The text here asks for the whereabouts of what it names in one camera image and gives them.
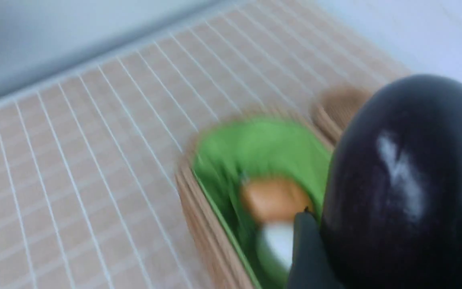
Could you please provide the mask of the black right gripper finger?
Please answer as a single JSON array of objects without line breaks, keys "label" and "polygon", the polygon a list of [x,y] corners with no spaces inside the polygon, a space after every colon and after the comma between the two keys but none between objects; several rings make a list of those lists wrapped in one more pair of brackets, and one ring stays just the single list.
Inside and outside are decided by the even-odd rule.
[{"label": "black right gripper finger", "polygon": [[308,207],[294,219],[293,263],[288,289],[343,289],[329,262],[315,214]]}]

